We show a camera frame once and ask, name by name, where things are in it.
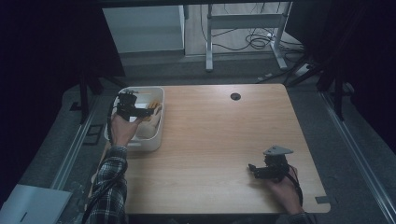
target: wooden table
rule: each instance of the wooden table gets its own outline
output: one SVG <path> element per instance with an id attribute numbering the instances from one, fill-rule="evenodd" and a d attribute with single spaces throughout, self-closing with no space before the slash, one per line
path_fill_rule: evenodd
<path id="1" fill-rule="evenodd" d="M 272 145 L 294 150 L 304 209 L 326 213 L 326 196 L 283 85 L 165 86 L 163 139 L 128 152 L 128 214 L 267 214 L 284 210 L 248 169 Z M 237 92 L 241 99 L 230 95 Z"/>

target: metal frame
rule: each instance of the metal frame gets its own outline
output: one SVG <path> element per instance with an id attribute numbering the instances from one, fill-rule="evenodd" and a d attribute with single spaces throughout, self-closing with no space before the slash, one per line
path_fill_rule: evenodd
<path id="1" fill-rule="evenodd" d="M 379 208 L 381 209 L 388 223 L 396 223 L 396 207 L 387 193 L 384 185 L 378 180 L 369 162 L 364 157 L 362 147 L 355 140 L 347 125 L 332 110 L 334 104 L 332 103 L 330 95 L 325 92 L 320 92 L 319 94 L 327 107 L 335 127 L 341 134 L 341 137 L 343 138 L 351 157 L 356 162 L 358 169 L 361 171 L 361 175 L 365 180 L 367 187 L 373 193 Z"/>
<path id="2" fill-rule="evenodd" d="M 271 49 L 276 56 L 280 69 L 288 66 L 283 59 L 279 42 L 289 16 L 291 2 L 285 6 L 282 14 L 254 15 L 212 15 L 212 5 L 207 5 L 207 40 L 206 40 L 206 71 L 213 71 L 212 30 L 216 29 L 248 29 L 248 28 L 278 28 L 275 41 L 271 41 Z"/>
<path id="3" fill-rule="evenodd" d="M 54 177 L 52 184 L 49 187 L 50 189 L 59 189 L 59 190 L 64 189 L 64 185 L 66 184 L 67 178 L 70 175 L 70 172 L 78 156 L 79 150 L 81 149 L 81 145 L 83 143 L 84 137 L 87 134 L 88 129 L 90 128 L 93 119 L 93 114 L 96 111 L 96 107 L 98 105 L 98 100 L 99 100 L 98 98 L 99 96 L 93 96 L 90 106 L 91 113 L 89 113 L 85 122 L 80 124 L 80 127 L 78 128 L 78 132 L 76 133 L 76 136 L 70 148 L 66 152 L 64 160 L 62 161 L 62 164 L 58 170 L 58 173 Z"/>

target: shirt sleeve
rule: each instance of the shirt sleeve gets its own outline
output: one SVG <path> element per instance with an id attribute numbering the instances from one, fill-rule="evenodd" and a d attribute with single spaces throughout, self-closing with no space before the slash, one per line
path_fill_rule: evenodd
<path id="1" fill-rule="evenodd" d="M 313 224 L 307 213 L 300 213 L 288 217 L 289 224 Z"/>
<path id="2" fill-rule="evenodd" d="M 115 184 L 97 201 L 88 218 L 89 223 L 125 223 L 124 204 L 127 188 L 124 171 L 127 167 L 126 147 L 112 147 L 103 159 L 92 186 L 92 199 L 106 187 Z"/>

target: human hand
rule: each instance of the human hand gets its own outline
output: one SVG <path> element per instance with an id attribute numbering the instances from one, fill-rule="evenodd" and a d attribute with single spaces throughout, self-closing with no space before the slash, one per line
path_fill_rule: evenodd
<path id="1" fill-rule="evenodd" d="M 115 114 L 111 120 L 111 133 L 113 135 L 114 146 L 126 147 L 129 141 L 136 134 L 137 127 L 143 118 L 137 118 L 134 122 L 129 122 L 121 116 Z"/>
<path id="2" fill-rule="evenodd" d="M 289 174 L 297 179 L 297 169 L 293 166 L 290 167 Z M 304 209 L 300 206 L 300 200 L 297 191 L 287 177 L 281 181 L 277 179 L 264 179 L 264 185 L 273 192 L 276 200 L 283 205 L 289 215 L 300 214 Z"/>

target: white wall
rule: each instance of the white wall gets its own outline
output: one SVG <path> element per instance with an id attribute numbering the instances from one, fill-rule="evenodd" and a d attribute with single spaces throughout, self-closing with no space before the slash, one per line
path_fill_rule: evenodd
<path id="1" fill-rule="evenodd" d="M 103 11 L 119 53 L 184 49 L 183 6 Z"/>

